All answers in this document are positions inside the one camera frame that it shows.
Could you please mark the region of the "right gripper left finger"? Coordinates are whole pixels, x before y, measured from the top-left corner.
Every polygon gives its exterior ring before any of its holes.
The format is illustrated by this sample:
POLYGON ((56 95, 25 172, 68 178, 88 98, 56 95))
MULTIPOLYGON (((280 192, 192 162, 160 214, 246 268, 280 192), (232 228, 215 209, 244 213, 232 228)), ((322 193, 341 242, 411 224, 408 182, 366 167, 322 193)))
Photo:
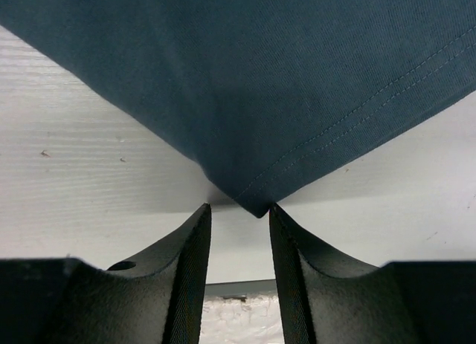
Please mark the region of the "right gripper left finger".
POLYGON ((3 343, 197 343, 211 208, 107 270, 81 259, 1 261, 3 343))

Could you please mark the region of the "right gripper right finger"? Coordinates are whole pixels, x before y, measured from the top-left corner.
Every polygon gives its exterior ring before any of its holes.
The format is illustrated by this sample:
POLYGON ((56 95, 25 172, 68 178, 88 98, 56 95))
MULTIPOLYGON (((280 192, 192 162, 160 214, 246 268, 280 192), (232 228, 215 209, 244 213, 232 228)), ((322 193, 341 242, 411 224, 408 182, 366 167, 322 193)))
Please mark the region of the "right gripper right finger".
POLYGON ((473 343, 473 261, 375 267, 269 211, 287 343, 473 343))

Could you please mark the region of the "blue-grey t shirt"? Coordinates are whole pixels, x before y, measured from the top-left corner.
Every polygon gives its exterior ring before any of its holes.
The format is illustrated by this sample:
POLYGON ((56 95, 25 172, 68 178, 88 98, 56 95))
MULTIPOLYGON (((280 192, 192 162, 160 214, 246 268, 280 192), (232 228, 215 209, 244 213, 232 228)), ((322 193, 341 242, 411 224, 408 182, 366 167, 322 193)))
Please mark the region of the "blue-grey t shirt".
POLYGON ((475 90, 475 0, 1 0, 255 216, 475 90))

